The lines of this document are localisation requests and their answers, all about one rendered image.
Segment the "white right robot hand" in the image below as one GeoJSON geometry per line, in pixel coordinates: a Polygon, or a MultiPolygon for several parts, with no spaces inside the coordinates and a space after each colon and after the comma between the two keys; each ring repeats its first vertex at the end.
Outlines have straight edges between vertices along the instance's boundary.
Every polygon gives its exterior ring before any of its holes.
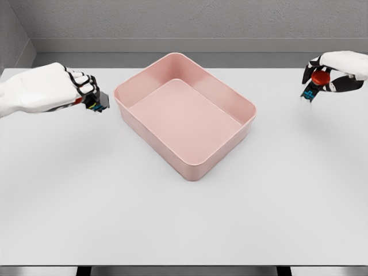
{"type": "Polygon", "coordinates": [[[327,85],[319,86],[319,91],[342,93],[360,89],[368,80],[368,55],[354,51],[325,52],[310,60],[305,67],[302,84],[311,79],[317,69],[326,68],[345,73],[327,85]]]}

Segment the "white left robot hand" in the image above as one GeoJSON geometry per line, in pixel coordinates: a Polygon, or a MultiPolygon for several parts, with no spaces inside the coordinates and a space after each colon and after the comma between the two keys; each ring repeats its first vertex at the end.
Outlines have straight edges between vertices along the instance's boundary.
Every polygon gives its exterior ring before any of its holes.
{"type": "Polygon", "coordinates": [[[101,92],[94,76],[75,72],[60,63],[37,67],[6,81],[16,94],[16,111],[43,113],[83,103],[101,92]]]}

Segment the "red button industrial switch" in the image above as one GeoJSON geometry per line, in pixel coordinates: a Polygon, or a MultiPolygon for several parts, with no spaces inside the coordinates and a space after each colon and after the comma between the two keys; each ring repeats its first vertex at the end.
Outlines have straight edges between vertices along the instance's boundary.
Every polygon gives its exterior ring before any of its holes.
{"type": "Polygon", "coordinates": [[[307,99],[309,102],[312,102],[319,93],[320,88],[326,84],[329,84],[331,79],[330,73],[330,69],[316,70],[312,72],[311,80],[302,92],[301,97],[307,99]]]}

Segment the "black industrial switch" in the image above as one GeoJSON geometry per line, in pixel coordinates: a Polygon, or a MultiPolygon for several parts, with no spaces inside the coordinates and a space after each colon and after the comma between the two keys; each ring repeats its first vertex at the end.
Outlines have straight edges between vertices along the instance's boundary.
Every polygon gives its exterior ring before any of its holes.
{"type": "Polygon", "coordinates": [[[94,112],[102,113],[105,109],[110,108],[109,96],[104,92],[91,93],[86,96],[83,101],[86,109],[94,112]]]}

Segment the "pink rectangular basket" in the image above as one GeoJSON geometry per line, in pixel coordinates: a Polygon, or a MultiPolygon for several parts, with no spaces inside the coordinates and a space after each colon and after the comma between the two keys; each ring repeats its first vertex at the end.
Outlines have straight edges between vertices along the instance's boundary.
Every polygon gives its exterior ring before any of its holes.
{"type": "Polygon", "coordinates": [[[113,91],[122,119],[188,181],[249,133],[256,106],[182,53],[170,53],[113,91]]]}

